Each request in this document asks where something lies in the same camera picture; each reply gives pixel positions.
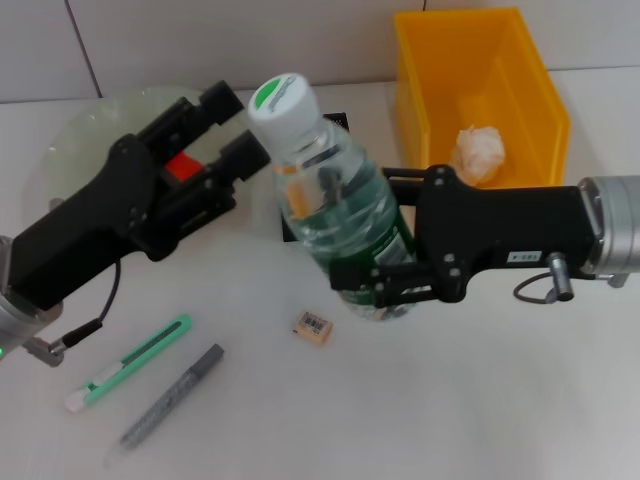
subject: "marker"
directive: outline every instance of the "marker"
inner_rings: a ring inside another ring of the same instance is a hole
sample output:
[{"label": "marker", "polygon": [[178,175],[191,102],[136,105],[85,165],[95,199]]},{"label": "marker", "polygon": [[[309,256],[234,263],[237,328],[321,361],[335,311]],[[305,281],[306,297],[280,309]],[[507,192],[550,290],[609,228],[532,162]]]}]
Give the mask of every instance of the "marker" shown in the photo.
[{"label": "marker", "polygon": [[217,343],[184,372],[169,389],[156,400],[140,419],[134,423],[118,443],[112,446],[104,460],[111,468],[118,460],[145,441],[167,415],[193,390],[211,368],[222,358],[224,350]]},{"label": "marker", "polygon": [[133,351],[103,369],[67,397],[64,404],[70,412],[79,412],[96,402],[112,388],[136,372],[145,363],[181,337],[191,328],[191,317],[180,315]]}]

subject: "plastic water bottle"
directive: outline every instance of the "plastic water bottle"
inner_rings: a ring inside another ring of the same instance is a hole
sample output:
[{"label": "plastic water bottle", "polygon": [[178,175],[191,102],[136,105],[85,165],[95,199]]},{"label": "plastic water bottle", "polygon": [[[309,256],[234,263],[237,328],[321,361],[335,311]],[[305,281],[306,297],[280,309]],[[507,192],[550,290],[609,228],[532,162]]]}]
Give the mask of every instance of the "plastic water bottle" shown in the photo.
[{"label": "plastic water bottle", "polygon": [[[271,154],[282,213],[325,273],[336,259],[371,267],[413,261],[413,239],[388,182],[344,129],[322,117],[304,77],[269,80],[248,110]],[[340,295],[366,318],[408,309],[375,308],[369,288]]]}]

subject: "green utility knife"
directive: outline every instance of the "green utility knife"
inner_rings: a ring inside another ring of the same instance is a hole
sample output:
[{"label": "green utility knife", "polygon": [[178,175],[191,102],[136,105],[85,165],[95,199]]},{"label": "green utility knife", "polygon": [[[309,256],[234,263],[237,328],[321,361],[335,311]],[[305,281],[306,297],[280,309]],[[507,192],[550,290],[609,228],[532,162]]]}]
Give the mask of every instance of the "green utility knife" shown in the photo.
[{"label": "green utility knife", "polygon": [[158,333],[138,345],[132,352],[109,365],[69,395],[64,402],[65,406],[70,412],[79,412],[96,402],[190,328],[191,317],[186,314],[180,315]]}]

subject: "yellow plastic bin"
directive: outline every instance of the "yellow plastic bin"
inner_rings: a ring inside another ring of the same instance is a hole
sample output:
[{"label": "yellow plastic bin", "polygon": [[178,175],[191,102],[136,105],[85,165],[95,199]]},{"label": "yellow plastic bin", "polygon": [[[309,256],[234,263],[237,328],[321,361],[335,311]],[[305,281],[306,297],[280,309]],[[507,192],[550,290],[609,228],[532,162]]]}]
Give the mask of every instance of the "yellow plastic bin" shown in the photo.
[{"label": "yellow plastic bin", "polygon": [[482,188],[561,185],[569,116],[517,8],[398,13],[396,115],[409,166],[449,163],[493,126],[506,159]]}]

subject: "robotic arm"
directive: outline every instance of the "robotic arm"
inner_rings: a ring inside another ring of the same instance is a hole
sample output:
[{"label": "robotic arm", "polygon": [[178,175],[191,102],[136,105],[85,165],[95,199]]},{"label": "robotic arm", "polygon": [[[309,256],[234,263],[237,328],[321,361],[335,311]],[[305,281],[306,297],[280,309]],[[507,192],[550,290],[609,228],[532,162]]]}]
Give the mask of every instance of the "robotic arm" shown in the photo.
[{"label": "robotic arm", "polygon": [[[118,140],[88,185],[15,239],[0,240],[0,360],[25,345],[57,366],[70,345],[33,337],[57,318],[65,297],[131,252],[162,260],[184,237],[235,207],[233,182],[269,162],[250,132],[185,183],[164,167],[242,109],[224,82],[206,91],[198,106],[178,100],[137,135]],[[85,327],[76,337],[99,328]]]},{"label": "robotic arm", "polygon": [[[373,269],[335,263],[334,290],[374,289],[376,306],[464,299],[475,274],[548,267],[514,291],[534,303],[568,301],[571,279],[622,287],[640,271],[640,176],[585,178],[577,187],[478,190],[448,166],[385,169],[401,205],[416,207],[417,262]],[[519,290],[550,276],[546,299]]]}]

